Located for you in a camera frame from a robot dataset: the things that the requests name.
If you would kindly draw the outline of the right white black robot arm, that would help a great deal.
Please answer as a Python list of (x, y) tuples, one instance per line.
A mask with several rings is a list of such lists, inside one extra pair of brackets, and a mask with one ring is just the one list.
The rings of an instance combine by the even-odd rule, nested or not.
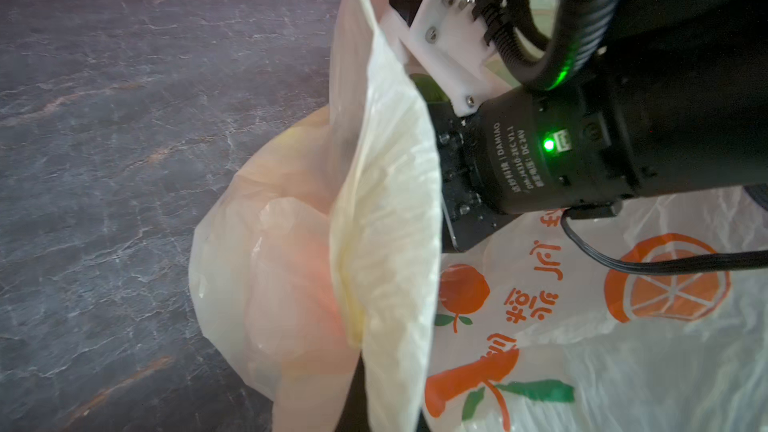
[(474, 0), (518, 86), (460, 117), (428, 106), (442, 249), (525, 213), (611, 217), (637, 198), (767, 180), (767, 0)]

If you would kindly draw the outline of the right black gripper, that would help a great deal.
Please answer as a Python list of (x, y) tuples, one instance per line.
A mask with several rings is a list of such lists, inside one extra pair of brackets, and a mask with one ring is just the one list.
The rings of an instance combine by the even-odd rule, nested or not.
[(517, 214), (502, 211), (479, 176), (474, 151), (483, 133), (479, 131), (483, 113), (459, 117), (447, 94), (427, 74), (415, 74), (413, 83), (425, 100), (435, 131), (442, 177), (442, 251), (467, 252), (509, 223)]

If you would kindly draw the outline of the printed translucent plastic bag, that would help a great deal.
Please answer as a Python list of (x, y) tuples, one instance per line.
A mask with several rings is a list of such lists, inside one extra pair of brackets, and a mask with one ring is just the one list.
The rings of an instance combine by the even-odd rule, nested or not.
[[(549, 34), (558, 0), (530, 0)], [(525, 213), (442, 251), (425, 100), (388, 0), (342, 0), (329, 104), (196, 227), (200, 328), (276, 431), (763, 431), (767, 180)]]

